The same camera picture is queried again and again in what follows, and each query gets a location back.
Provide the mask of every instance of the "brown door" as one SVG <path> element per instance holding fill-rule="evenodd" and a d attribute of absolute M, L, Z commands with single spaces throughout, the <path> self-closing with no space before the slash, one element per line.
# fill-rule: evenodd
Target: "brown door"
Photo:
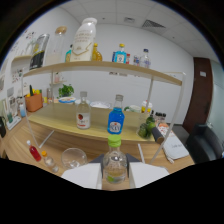
<path fill-rule="evenodd" d="M 205 124 L 212 101 L 213 77 L 210 60 L 194 58 L 194 84 L 183 127 L 191 133 L 196 123 Z"/>

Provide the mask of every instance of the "glass bowl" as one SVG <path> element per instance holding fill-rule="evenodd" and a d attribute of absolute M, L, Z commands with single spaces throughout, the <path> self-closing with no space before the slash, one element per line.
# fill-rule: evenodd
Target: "glass bowl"
<path fill-rule="evenodd" d="M 85 152 L 78 148 L 68 148 L 61 155 L 61 161 L 66 169 L 73 169 L 87 164 Z"/>

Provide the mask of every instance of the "clear glass bottle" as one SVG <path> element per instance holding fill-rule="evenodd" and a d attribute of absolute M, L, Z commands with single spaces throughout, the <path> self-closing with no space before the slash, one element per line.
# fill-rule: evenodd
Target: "clear glass bottle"
<path fill-rule="evenodd" d="M 45 65 L 52 65 L 62 62 L 62 51 L 66 31 L 66 26 L 60 26 L 55 30 L 55 35 L 49 40 Z"/>
<path fill-rule="evenodd" d="M 80 92 L 81 102 L 76 108 L 76 123 L 80 129 L 90 128 L 91 125 L 91 107 L 86 102 L 87 92 Z"/>
<path fill-rule="evenodd" d="M 102 61 L 102 54 L 97 50 L 98 44 L 95 43 L 93 47 L 92 61 Z"/>
<path fill-rule="evenodd" d="M 111 184 L 119 184 L 125 180 L 127 171 L 126 155 L 120 151 L 120 135 L 109 135 L 108 145 L 109 152 L 103 158 L 105 178 Z"/>
<path fill-rule="evenodd" d="M 127 58 L 127 54 L 124 51 L 125 45 L 120 44 L 119 46 L 120 46 L 120 50 L 115 53 L 114 62 L 125 64 L 126 63 L 126 58 Z"/>
<path fill-rule="evenodd" d="M 144 49 L 143 52 L 144 52 L 144 55 L 142 55 L 141 58 L 140 58 L 140 67 L 150 68 L 151 60 L 150 60 L 150 58 L 148 56 L 149 50 L 148 49 Z"/>
<path fill-rule="evenodd" d="M 44 163 L 45 165 L 53 172 L 57 173 L 59 168 L 57 164 L 54 162 L 53 158 L 51 156 L 47 155 L 46 151 L 42 151 L 42 156 L 44 157 Z"/>
<path fill-rule="evenodd" d="M 124 123 L 124 113 L 122 112 L 122 95 L 116 95 L 113 110 L 109 113 L 107 131 L 110 134 L 120 134 Z"/>

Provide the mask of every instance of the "shelf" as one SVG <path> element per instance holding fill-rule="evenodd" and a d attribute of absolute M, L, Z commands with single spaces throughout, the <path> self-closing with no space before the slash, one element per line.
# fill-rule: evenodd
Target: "shelf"
<path fill-rule="evenodd" d="M 74 104 L 52 103 L 41 108 L 28 117 L 30 122 L 39 124 L 55 131 L 84 137 L 89 139 L 107 141 L 110 135 L 107 132 L 108 116 L 111 109 L 91 108 L 91 127 L 81 130 L 76 126 L 76 106 Z M 139 114 L 135 112 L 123 112 L 125 115 L 121 136 L 123 143 L 155 143 L 154 137 L 145 140 L 136 134 Z"/>
<path fill-rule="evenodd" d="M 107 62 L 107 61 L 76 61 L 76 62 L 66 62 L 59 63 L 55 65 L 48 65 L 41 68 L 33 69 L 24 74 L 24 77 L 38 75 L 38 74 L 46 74 L 52 72 L 66 72 L 66 71 L 106 71 L 106 72 L 118 72 L 129 75 L 137 75 L 140 77 L 153 79 L 155 81 L 170 83 L 174 85 L 181 86 L 182 81 L 169 76 L 167 74 L 137 67 L 134 65 L 115 63 L 115 62 Z"/>
<path fill-rule="evenodd" d="M 61 83 L 64 83 L 64 82 L 67 82 L 67 81 L 64 80 L 64 81 L 54 82 L 53 85 L 61 84 Z"/>
<path fill-rule="evenodd" d="M 13 62 L 16 62 L 16 61 L 28 60 L 28 59 L 31 59 L 31 58 L 32 58 L 32 55 L 22 55 L 22 56 L 17 56 L 17 57 L 15 57 L 15 58 L 12 60 L 12 63 L 13 63 Z"/>

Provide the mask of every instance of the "door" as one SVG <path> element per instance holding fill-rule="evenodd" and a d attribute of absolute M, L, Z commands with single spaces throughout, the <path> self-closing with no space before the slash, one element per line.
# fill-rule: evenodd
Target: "door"
<path fill-rule="evenodd" d="M 208 118 L 213 91 L 213 76 L 210 60 L 194 58 L 194 85 L 191 102 L 183 128 L 191 133 L 196 123 L 205 124 Z"/>
<path fill-rule="evenodd" d="M 213 97 L 207 124 L 213 129 L 224 146 L 224 71 L 222 66 L 211 61 L 213 72 Z"/>

